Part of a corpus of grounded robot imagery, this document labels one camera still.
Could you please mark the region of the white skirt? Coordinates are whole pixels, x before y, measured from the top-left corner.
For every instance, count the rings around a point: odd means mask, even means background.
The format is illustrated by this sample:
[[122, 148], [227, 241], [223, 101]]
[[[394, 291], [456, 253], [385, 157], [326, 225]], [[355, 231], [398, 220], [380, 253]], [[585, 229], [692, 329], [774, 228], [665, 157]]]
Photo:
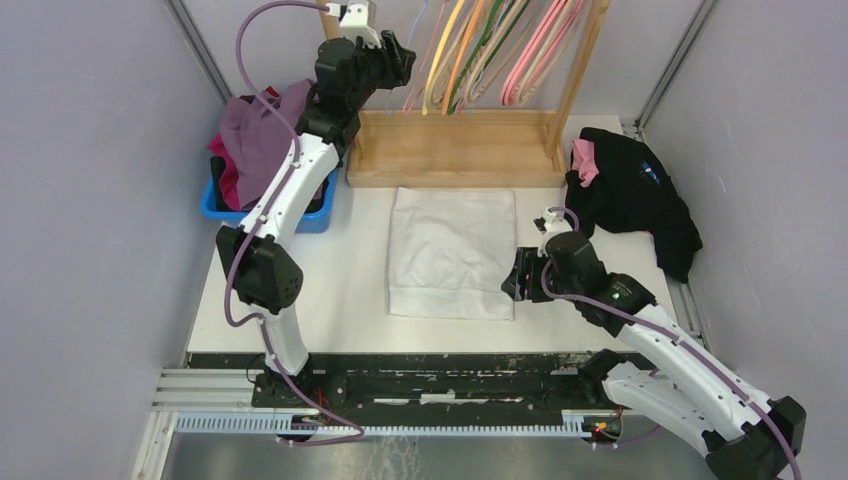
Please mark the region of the white skirt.
[[512, 320], [501, 283], [516, 249], [512, 192], [397, 189], [388, 240], [390, 314]]

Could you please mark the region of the purple garment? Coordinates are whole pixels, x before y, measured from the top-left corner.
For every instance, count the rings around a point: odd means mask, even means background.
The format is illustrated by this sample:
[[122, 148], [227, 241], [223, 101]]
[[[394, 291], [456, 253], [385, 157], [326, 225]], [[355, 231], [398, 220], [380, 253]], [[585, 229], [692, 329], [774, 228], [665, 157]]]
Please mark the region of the purple garment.
[[251, 96], [228, 99], [218, 134], [238, 170], [242, 211], [249, 210], [283, 165], [294, 135]]

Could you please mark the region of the beige wooden hanger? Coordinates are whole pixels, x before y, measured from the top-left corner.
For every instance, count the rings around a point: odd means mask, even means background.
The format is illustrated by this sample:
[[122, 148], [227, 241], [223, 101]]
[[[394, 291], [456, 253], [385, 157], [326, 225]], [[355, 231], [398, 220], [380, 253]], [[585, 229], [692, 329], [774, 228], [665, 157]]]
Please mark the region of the beige wooden hanger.
[[584, 4], [583, 0], [566, 1], [553, 26], [543, 34], [541, 46], [531, 54], [531, 62], [519, 83], [519, 106], [524, 106], [533, 96], [570, 46], [581, 19]]

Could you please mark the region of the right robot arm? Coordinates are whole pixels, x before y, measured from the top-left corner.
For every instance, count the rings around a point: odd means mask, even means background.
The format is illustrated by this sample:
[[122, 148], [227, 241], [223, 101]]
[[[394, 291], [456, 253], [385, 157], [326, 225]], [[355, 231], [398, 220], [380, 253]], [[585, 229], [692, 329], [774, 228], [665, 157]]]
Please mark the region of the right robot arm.
[[696, 450], [718, 479], [777, 479], [786, 469], [801, 478], [805, 409], [790, 396], [771, 398], [718, 361], [645, 286], [607, 271], [582, 233], [518, 248], [502, 290], [517, 302], [566, 300], [650, 362], [640, 369], [613, 351], [595, 354], [577, 382], [585, 405], [637, 411]]

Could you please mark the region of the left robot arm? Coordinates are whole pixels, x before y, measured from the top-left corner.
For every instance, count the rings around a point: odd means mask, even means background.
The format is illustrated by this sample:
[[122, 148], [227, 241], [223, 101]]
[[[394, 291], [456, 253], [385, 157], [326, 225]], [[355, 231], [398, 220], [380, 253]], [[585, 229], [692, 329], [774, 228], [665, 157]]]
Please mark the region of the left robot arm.
[[415, 60], [391, 30], [330, 39], [318, 47], [315, 79], [296, 121], [265, 107], [261, 98], [253, 102], [292, 139], [277, 153], [282, 163], [246, 218], [217, 233], [226, 278], [223, 308], [232, 327], [256, 322], [266, 365], [280, 375], [276, 392], [291, 406], [307, 404], [315, 382], [301, 371], [309, 352], [295, 302], [304, 272], [288, 249], [314, 194], [359, 132], [362, 107], [376, 91], [406, 85]]

